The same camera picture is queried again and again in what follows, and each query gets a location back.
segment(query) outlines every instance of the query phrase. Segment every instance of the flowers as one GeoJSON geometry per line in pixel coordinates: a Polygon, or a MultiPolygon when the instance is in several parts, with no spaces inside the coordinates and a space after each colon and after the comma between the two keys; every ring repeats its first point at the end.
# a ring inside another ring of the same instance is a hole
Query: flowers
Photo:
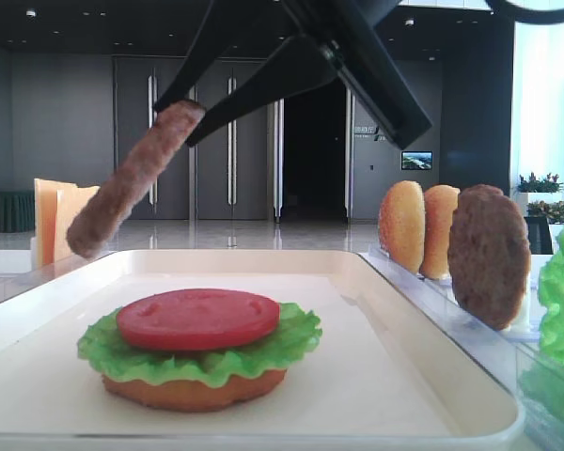
{"type": "Polygon", "coordinates": [[[534,172],[530,173],[528,179],[520,176],[520,184],[518,185],[519,193],[558,193],[562,191],[562,182],[557,181],[558,174],[551,172],[542,179],[537,179],[534,172]]]}
{"type": "Polygon", "coordinates": [[[546,202],[531,202],[528,204],[529,216],[545,216],[549,224],[564,224],[564,201],[548,204],[546,202]]]}

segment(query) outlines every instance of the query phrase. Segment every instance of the tomato slice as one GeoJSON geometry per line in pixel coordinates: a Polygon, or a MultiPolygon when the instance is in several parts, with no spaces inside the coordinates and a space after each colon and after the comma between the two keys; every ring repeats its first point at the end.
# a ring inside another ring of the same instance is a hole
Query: tomato slice
{"type": "Polygon", "coordinates": [[[130,345],[147,350],[217,350],[270,334],[280,321],[272,299],[227,289],[181,289],[123,307],[117,326],[130,345]]]}

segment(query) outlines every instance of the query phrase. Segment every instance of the white tray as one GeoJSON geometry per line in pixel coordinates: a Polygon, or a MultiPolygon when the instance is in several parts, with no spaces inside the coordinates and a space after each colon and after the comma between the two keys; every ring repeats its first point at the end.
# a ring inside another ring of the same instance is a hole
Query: white tray
{"type": "Polygon", "coordinates": [[[355,254],[126,251],[0,304],[0,450],[502,450],[523,423],[516,399],[355,254]],[[105,393],[76,358],[87,325],[195,287],[314,309],[321,344],[274,392],[219,413],[105,393]]]}

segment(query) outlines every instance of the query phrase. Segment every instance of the bun half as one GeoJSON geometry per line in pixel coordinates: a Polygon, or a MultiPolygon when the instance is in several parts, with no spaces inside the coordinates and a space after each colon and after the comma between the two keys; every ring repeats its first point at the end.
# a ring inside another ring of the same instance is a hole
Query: bun half
{"type": "Polygon", "coordinates": [[[199,381],[171,381],[150,385],[144,381],[115,382],[102,375],[104,388],[115,395],[155,409],[179,412],[215,412],[236,402],[270,393],[284,380],[286,370],[270,370],[256,379],[232,376],[220,388],[199,381]]]}
{"type": "Polygon", "coordinates": [[[426,237],[420,273],[430,279],[441,279],[449,275],[449,231],[453,211],[458,208],[459,194],[458,188],[449,185],[436,185],[424,193],[426,237]]]}
{"type": "Polygon", "coordinates": [[[380,206],[378,234],[382,248],[406,270],[417,273],[424,259],[424,194],[419,183],[400,181],[380,206]]]}

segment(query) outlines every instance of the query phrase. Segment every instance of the wall sign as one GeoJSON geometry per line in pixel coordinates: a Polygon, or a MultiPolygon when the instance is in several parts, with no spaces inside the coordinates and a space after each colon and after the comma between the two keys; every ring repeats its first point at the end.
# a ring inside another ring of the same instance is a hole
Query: wall sign
{"type": "Polygon", "coordinates": [[[353,129],[353,136],[357,139],[372,139],[386,141],[386,136],[380,133],[380,127],[357,125],[353,129]]]}

